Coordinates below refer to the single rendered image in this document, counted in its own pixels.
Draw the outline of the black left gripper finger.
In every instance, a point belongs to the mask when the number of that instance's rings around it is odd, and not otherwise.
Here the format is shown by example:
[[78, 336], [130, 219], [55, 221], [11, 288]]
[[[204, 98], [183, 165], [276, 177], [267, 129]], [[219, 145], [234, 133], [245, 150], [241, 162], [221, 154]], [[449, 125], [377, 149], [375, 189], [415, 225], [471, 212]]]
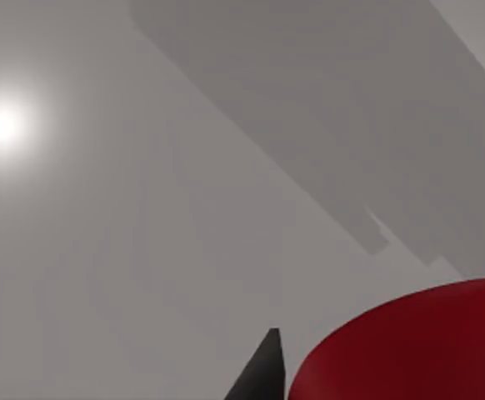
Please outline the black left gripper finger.
[[285, 400], [285, 385], [281, 334], [272, 327], [223, 400]]

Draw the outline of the dark red round object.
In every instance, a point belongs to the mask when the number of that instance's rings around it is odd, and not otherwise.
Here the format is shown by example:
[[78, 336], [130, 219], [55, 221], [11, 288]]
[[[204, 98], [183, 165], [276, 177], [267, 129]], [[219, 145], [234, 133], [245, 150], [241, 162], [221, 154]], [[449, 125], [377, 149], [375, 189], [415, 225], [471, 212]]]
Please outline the dark red round object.
[[326, 336], [288, 400], [485, 400], [485, 278], [408, 294]]

